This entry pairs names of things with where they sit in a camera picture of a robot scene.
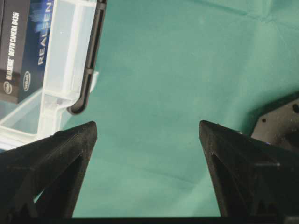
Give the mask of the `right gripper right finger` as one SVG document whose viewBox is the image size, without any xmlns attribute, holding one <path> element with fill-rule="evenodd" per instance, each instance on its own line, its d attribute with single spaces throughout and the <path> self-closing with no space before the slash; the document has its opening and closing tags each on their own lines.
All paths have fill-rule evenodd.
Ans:
<svg viewBox="0 0 299 224">
<path fill-rule="evenodd" d="M 298 223 L 298 153 L 207 120 L 199 122 L 199 140 L 221 218 Z"/>
</svg>

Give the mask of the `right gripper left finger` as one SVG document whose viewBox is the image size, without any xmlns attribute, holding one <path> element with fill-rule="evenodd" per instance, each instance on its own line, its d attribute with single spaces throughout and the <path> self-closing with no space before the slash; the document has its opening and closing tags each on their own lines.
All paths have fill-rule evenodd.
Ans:
<svg viewBox="0 0 299 224">
<path fill-rule="evenodd" d="M 2 152 L 1 223 L 71 218 L 96 141 L 90 121 Z"/>
</svg>

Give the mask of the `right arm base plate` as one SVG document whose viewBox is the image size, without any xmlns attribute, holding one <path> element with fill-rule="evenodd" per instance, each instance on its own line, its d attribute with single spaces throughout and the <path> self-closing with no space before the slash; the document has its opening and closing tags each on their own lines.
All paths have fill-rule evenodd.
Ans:
<svg viewBox="0 0 299 224">
<path fill-rule="evenodd" d="M 251 137 L 299 152 L 299 99 L 289 100 L 259 116 Z"/>
</svg>

